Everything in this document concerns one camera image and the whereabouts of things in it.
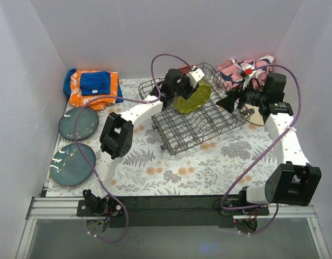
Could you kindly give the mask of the green polka dot scalloped plate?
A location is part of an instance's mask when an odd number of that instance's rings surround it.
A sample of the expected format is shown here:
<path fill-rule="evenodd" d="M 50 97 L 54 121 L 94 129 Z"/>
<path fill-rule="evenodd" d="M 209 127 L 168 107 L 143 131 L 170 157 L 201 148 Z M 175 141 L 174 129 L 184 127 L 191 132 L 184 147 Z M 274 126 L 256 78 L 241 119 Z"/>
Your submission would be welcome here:
<path fill-rule="evenodd" d="M 211 94 L 211 86 L 204 78 L 199 81 L 197 90 L 187 100 L 183 97 L 174 98 L 173 107 L 182 114 L 194 112 L 208 101 Z"/>

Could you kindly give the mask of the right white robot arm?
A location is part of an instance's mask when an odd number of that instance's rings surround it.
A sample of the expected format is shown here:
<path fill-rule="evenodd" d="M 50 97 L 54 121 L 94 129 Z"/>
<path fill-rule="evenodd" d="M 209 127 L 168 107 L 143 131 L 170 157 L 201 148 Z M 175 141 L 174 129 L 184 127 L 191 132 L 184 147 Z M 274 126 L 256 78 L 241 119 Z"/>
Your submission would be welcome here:
<path fill-rule="evenodd" d="M 243 187 L 238 200 L 230 210 L 238 209 L 243 214 L 252 213 L 256 208 L 270 203 L 307 206 L 315 193 L 322 173 L 313 167 L 304 155 L 293 127 L 298 114 L 294 114 L 289 103 L 284 102 L 286 76 L 269 73 L 265 84 L 254 89 L 252 84 L 242 82 L 227 92 L 217 105 L 229 113 L 235 103 L 256 106 L 272 137 L 271 148 L 276 152 L 277 168 L 261 186 Z"/>

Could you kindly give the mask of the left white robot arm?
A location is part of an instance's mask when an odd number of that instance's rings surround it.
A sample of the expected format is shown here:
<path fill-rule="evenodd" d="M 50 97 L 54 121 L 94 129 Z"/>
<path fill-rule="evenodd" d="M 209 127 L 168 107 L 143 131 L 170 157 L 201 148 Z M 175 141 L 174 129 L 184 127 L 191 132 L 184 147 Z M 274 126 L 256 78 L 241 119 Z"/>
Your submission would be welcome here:
<path fill-rule="evenodd" d="M 169 69 L 164 80 L 155 83 L 153 90 L 140 103 L 129 110 L 107 116 L 99 138 L 101 161 L 96 166 L 98 180 L 88 190 L 83 191 L 86 207 L 95 215 L 111 215 L 113 209 L 105 196 L 111 196 L 106 190 L 121 158 L 132 147 L 133 132 L 136 127 L 150 117 L 172 105 L 174 98 L 187 100 L 199 87 L 199 81 L 205 77 L 203 71 L 195 66 L 188 73 L 180 69 Z"/>

